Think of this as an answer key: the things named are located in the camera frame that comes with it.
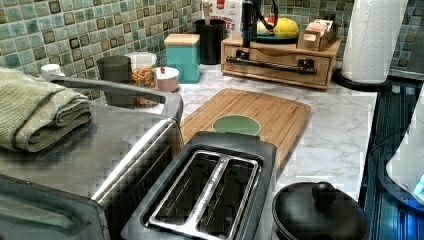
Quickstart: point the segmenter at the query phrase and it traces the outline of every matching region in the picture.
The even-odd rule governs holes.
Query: wooden cutting board
[[[186,144],[198,131],[212,131],[212,123],[228,114],[242,114],[261,124],[260,139],[277,147],[277,177],[311,114],[309,105],[261,93],[224,89],[181,122]]]

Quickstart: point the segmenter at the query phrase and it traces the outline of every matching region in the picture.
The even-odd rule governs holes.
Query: white bottle
[[[60,69],[60,66],[58,64],[46,64],[41,67],[41,77],[44,78],[44,76],[50,76],[50,75],[57,75],[57,76],[66,76],[62,70]]]

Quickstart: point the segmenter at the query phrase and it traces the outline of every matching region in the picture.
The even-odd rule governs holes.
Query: toaster slot
[[[254,178],[255,165],[232,159],[211,198],[200,223],[199,232],[228,238],[235,231]]]
[[[217,155],[196,154],[165,196],[155,218],[161,222],[183,225],[219,159]]]

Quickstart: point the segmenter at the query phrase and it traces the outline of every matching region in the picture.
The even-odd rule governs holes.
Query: toaster oven handle
[[[104,80],[62,77],[57,75],[44,76],[43,78],[67,88],[86,88],[105,92],[117,93],[127,96],[142,97],[154,102],[164,104],[162,115],[174,118],[178,123],[183,113],[183,100],[178,93],[163,92],[151,88],[108,82]]]

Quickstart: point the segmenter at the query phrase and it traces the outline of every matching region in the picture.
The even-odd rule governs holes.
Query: marble countertop
[[[220,65],[201,65],[198,84],[180,84],[183,119],[224,88],[254,91],[308,104],[312,114],[277,179],[276,190],[297,182],[327,181],[358,200],[376,93],[331,83],[327,91],[224,76]]]

